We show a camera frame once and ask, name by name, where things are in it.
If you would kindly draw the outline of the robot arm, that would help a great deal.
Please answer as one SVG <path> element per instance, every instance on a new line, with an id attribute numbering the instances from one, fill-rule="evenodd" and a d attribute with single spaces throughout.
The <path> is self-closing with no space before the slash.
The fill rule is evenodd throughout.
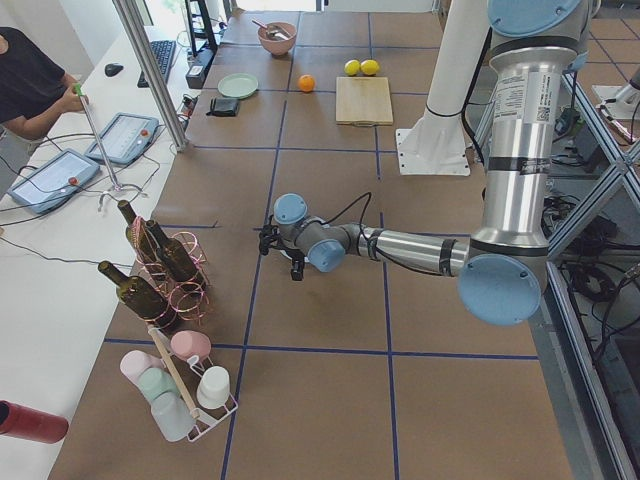
<path id="1" fill-rule="evenodd" d="M 423 116 L 397 134 L 402 173 L 449 175 L 465 164 L 462 122 L 476 71 L 496 73 L 491 145 L 480 228 L 467 243 L 361 222 L 336 225 L 308 212 L 295 193 L 279 197 L 259 235 L 262 254 L 281 250 L 291 275 L 334 270 L 348 254 L 454 277 L 465 308 L 494 325 L 538 309 L 549 244 L 541 229 L 561 77 L 586 59 L 588 1 L 454 1 Z"/>

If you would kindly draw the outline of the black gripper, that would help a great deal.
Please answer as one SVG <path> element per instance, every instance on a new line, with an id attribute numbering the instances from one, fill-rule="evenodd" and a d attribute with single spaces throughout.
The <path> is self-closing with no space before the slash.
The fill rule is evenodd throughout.
<path id="1" fill-rule="evenodd" d="M 268 255 L 271 250 L 282 250 L 283 243 L 279 228 L 276 225 L 265 224 L 259 232 L 259 252 Z"/>

